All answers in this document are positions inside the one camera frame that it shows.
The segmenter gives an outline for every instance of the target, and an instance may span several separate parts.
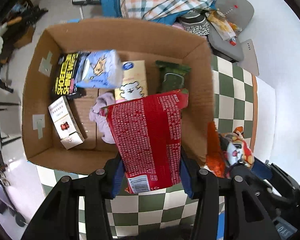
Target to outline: red wet wipes package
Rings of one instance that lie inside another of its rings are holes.
[[[181,109],[187,105],[188,90],[182,89],[100,110],[121,154],[130,193],[180,182]]]

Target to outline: green and white checkered surface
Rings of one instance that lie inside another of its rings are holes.
[[[214,80],[214,121],[219,132],[232,132],[243,126],[247,143],[250,144],[253,117],[252,76],[235,64],[213,56],[211,62]],[[85,177],[37,166],[43,190],[47,195],[61,177],[72,179]],[[182,185],[156,191],[129,194],[125,192],[126,178],[114,200],[106,200],[113,238],[138,235],[153,228],[194,223],[197,200],[184,193]],[[224,211],[224,198],[219,197],[219,213]],[[79,198],[79,232],[85,234],[84,198]]]
[[[37,166],[43,190],[47,195],[61,177],[72,179],[85,175],[66,173]],[[192,225],[197,209],[197,200],[191,200],[180,184],[151,192],[129,194],[125,191],[127,179],[123,178],[120,192],[114,200],[106,200],[113,238],[138,235],[154,228],[186,224]],[[224,211],[224,198],[219,197],[219,213]],[[79,197],[79,232],[85,234],[84,198]]]
[[[220,57],[211,61],[215,98],[214,121],[218,132],[242,126],[250,145],[253,124],[253,86],[250,72]]]

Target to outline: blue logo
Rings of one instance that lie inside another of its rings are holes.
[[[123,64],[122,68],[123,70],[128,70],[134,67],[134,64],[132,62],[127,62],[125,64]]]

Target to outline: blue tissue package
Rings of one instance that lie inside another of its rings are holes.
[[[82,52],[75,84],[79,88],[119,88],[123,68],[116,50]]]

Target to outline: white cartoon face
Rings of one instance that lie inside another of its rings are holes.
[[[143,88],[139,87],[138,81],[125,84],[120,87],[120,90],[122,91],[120,93],[120,96],[126,100],[137,99],[144,96],[144,94],[142,93]]]

